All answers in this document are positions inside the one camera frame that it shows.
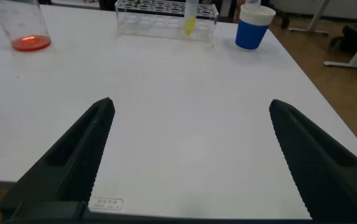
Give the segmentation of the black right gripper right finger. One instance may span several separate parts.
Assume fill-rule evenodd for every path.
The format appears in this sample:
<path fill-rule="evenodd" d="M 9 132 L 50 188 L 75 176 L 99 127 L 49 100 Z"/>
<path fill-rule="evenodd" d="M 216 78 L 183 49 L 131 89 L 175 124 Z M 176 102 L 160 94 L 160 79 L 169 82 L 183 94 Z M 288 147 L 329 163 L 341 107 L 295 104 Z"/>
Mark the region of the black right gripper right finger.
<path fill-rule="evenodd" d="M 357 157 L 292 105 L 273 100 L 269 112 L 311 218 L 357 222 Z"/>

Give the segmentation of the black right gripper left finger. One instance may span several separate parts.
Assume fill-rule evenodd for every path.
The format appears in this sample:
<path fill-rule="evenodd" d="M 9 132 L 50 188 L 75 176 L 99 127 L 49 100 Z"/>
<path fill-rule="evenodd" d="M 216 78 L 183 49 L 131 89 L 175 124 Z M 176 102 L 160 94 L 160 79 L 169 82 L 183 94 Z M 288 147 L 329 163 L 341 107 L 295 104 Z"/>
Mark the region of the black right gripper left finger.
<path fill-rule="evenodd" d="M 4 221 L 79 219 L 91 196 L 114 118 L 110 98 L 92 104 L 2 198 Z"/>

